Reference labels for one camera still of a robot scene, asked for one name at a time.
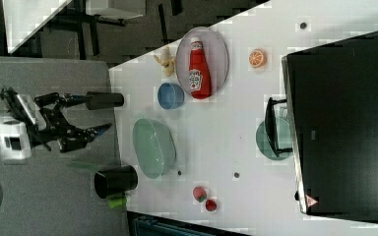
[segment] pink plate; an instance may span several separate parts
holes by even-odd
[[[215,94],[224,84],[228,73],[228,52],[225,43],[218,32],[208,28],[194,28],[188,31],[180,41],[176,53],[176,74],[183,89],[190,94],[189,62],[190,39],[194,36],[201,38],[207,58],[212,82],[212,94]]]

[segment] black cup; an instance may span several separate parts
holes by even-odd
[[[94,189],[102,199],[122,196],[125,191],[135,189],[137,184],[137,172],[130,165],[99,171],[94,176]]]
[[[89,110],[119,107],[124,104],[124,96],[121,93],[88,91],[87,96],[92,98],[86,103]]]

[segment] red ketchup bottle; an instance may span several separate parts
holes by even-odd
[[[211,77],[199,37],[191,38],[189,84],[192,96],[205,99],[211,96]]]

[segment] screw hole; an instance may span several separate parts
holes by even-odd
[[[303,30],[305,30],[307,27],[308,27],[308,25],[306,23],[300,24],[300,28],[303,29]]]

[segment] warning label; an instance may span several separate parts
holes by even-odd
[[[305,195],[305,197],[306,197],[306,204],[308,205],[308,207],[312,207],[312,206],[318,204],[318,201],[312,199],[311,197],[309,197],[307,195]]]

